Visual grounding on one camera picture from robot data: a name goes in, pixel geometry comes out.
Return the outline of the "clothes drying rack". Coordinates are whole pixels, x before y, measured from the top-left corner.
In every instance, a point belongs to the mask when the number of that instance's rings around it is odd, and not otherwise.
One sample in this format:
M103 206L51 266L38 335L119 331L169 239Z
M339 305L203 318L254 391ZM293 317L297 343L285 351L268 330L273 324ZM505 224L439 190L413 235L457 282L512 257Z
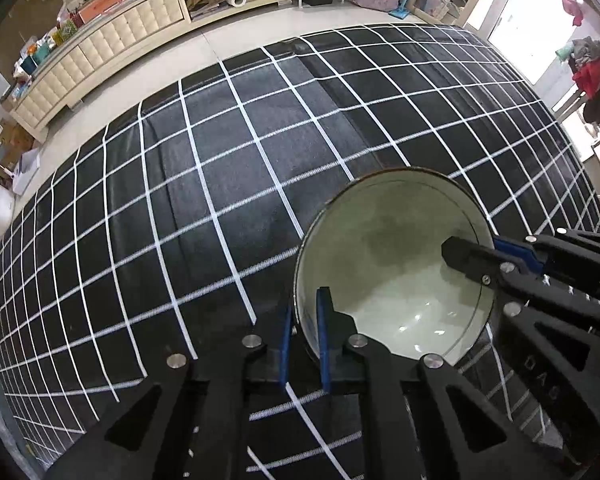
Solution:
M582 25L585 13L579 0L562 0L562 8L572 16L573 26ZM555 54L560 62L569 64L572 81L585 96L584 121L600 127L600 39L586 36L569 40Z

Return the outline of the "large white patterned bowl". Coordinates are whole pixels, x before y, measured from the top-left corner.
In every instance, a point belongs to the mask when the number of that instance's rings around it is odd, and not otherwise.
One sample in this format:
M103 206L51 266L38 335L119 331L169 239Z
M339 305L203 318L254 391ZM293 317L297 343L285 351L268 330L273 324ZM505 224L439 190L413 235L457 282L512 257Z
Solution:
M320 353L317 289L363 335L392 353L437 353L456 364L488 322L494 293L448 266L450 237L490 248L474 196L424 168L368 174L339 192L306 231L294 268L294 310L306 345Z

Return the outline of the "black white checkered tablecloth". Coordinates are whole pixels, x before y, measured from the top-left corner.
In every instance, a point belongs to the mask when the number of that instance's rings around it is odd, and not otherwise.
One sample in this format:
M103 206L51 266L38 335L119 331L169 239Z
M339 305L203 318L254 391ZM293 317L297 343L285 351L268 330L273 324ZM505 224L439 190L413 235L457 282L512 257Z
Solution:
M572 142L497 50L416 24L215 63L62 155L0 241L0 408L38 474L171 353L277 307L302 233L352 180L428 168L520 238L600 232Z

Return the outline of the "pink box on cabinet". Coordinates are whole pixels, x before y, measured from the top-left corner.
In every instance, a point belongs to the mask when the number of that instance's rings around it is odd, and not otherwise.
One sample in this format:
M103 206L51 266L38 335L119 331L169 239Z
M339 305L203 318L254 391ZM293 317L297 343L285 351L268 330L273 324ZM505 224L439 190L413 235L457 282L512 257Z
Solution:
M78 11L78 15L84 24L88 23L100 14L116 6L122 0L88 0Z

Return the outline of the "cream tufted TV cabinet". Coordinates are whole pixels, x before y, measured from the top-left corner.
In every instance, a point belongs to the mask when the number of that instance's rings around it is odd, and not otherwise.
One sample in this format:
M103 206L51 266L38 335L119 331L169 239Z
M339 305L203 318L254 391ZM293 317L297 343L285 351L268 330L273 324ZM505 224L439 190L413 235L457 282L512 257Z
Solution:
M79 102L119 70L195 29L223 18L291 0L222 0L215 9L189 11L185 0L122 0L83 25L53 50L33 73L10 111L12 119L38 142L48 123Z

